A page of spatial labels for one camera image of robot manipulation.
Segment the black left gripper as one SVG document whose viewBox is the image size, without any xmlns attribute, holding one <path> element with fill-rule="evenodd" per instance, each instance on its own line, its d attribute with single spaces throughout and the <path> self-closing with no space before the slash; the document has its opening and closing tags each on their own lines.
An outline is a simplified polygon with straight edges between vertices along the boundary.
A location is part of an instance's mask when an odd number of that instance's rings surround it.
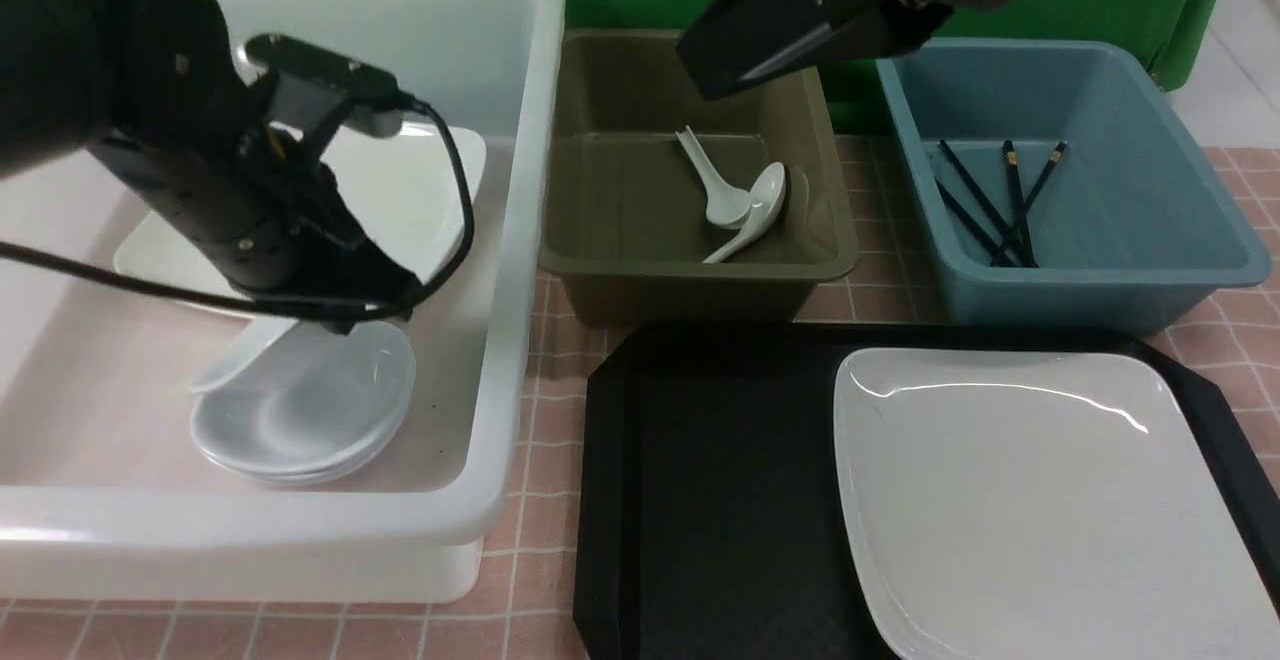
<svg viewBox="0 0 1280 660">
<path fill-rule="evenodd" d="M 113 287 L 335 333 L 420 299 L 422 281 L 369 237 L 334 174 L 280 133 L 251 130 L 229 148 L 111 136 L 90 153 L 169 232 L 151 263 L 108 272 Z"/>
</svg>

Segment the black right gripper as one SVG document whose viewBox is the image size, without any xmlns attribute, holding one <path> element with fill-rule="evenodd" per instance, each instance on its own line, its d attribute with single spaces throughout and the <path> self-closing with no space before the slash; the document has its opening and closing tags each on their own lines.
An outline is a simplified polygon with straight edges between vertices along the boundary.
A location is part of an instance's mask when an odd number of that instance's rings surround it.
<svg viewBox="0 0 1280 660">
<path fill-rule="evenodd" d="M 676 52 L 714 101 L 828 61 L 897 58 L 952 14 L 940 0 L 712 0 Z"/>
</svg>

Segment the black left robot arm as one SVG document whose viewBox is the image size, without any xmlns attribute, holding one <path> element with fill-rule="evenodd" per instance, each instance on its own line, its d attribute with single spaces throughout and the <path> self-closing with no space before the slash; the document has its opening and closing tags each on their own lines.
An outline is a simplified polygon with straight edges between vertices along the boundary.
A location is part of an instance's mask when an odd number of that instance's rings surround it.
<svg viewBox="0 0 1280 660">
<path fill-rule="evenodd" d="M 430 294 L 342 200 L 323 153 L 342 127 L 401 130 L 396 75 L 289 35 L 244 43 L 218 0 L 3 0 L 3 177 L 87 151 L 221 274 L 183 290 L 4 246 L 5 258 L 140 294 L 347 333 Z"/>
</svg>

